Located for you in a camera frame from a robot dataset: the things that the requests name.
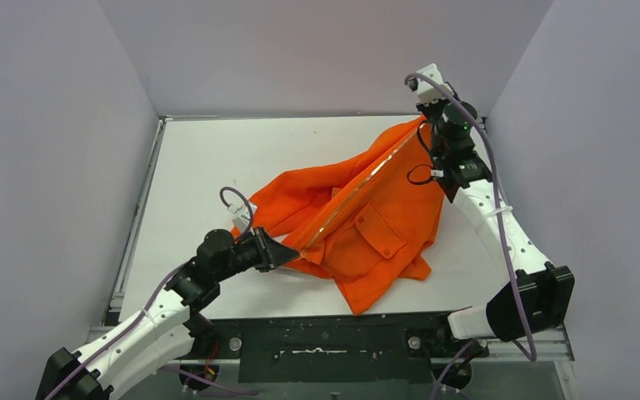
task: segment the white cable clip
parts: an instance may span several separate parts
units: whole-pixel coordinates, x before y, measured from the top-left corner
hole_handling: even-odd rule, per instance
[[[475,226],[475,231],[479,232],[482,230],[482,226],[484,225],[484,223],[491,217],[495,217],[497,216],[497,214],[502,214],[505,212],[511,212],[514,209],[514,207],[509,206],[509,205],[503,205],[500,208],[495,208],[492,211],[489,212],[485,212],[482,215],[482,220],[480,220],[480,222]]]
[[[252,213],[255,213],[257,210],[256,204],[250,202],[252,206]],[[234,215],[232,218],[232,223],[234,223],[234,227],[240,231],[246,229],[249,224],[249,219],[251,218],[251,214],[246,205],[242,204],[241,207],[235,205],[233,202],[229,203],[229,207],[227,207],[227,211]]]
[[[151,315],[151,313],[148,312],[148,310],[146,308],[144,308],[141,311],[143,312],[143,315],[145,315],[146,318],[148,318],[148,321],[150,321],[151,324],[153,325],[153,331],[157,332],[158,331],[158,322],[156,322],[156,318],[154,318],[153,315]]]

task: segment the white wall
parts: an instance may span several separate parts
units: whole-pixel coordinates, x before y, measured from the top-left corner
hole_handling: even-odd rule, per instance
[[[99,0],[159,114],[412,112],[440,63],[487,113],[553,0]]]
[[[556,0],[488,122],[517,216],[575,272],[584,398],[640,398],[640,2]]]
[[[0,400],[102,316],[156,123],[95,0],[0,0]]]

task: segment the white tabletop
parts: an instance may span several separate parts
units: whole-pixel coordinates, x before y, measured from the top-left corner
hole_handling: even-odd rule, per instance
[[[170,121],[162,138],[127,278],[121,319],[140,309],[172,268],[194,255],[205,234],[230,228],[218,190],[248,196],[289,169],[335,163],[366,150],[386,128],[414,116]],[[472,132],[478,151],[481,141]],[[398,279],[367,313],[445,311],[484,304],[503,282],[467,219],[443,204],[432,267],[424,282]],[[222,283],[208,318],[349,314],[332,280],[281,268],[247,271]]]

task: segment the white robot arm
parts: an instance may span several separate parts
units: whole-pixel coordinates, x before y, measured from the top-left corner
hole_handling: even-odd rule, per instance
[[[146,376],[193,352],[208,339],[200,311],[220,293],[219,283],[249,268],[268,272],[298,257],[261,227],[235,239],[209,232],[197,256],[168,274],[141,312],[74,352],[57,350],[48,360],[36,400],[115,400]]]
[[[501,204],[492,150],[475,124],[477,111],[459,100],[435,64],[409,74],[406,84],[418,97],[417,108],[425,123],[432,125],[431,143],[426,146],[432,176],[470,221],[507,284],[488,304],[451,313],[452,336],[496,337],[506,342],[563,323],[573,274],[568,267],[554,267],[533,245],[511,207]],[[489,164],[475,151],[473,129],[481,131]]]

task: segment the orange shirt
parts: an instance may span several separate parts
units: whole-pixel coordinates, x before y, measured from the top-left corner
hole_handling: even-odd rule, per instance
[[[255,193],[254,225],[301,257],[287,267],[332,278],[354,314],[367,311],[397,278],[424,280],[421,251],[433,244],[443,192],[416,186],[407,173],[430,164],[416,129],[421,118],[390,127],[347,161],[287,171]],[[429,143],[429,129],[421,130]],[[417,168],[411,179],[428,177]]]

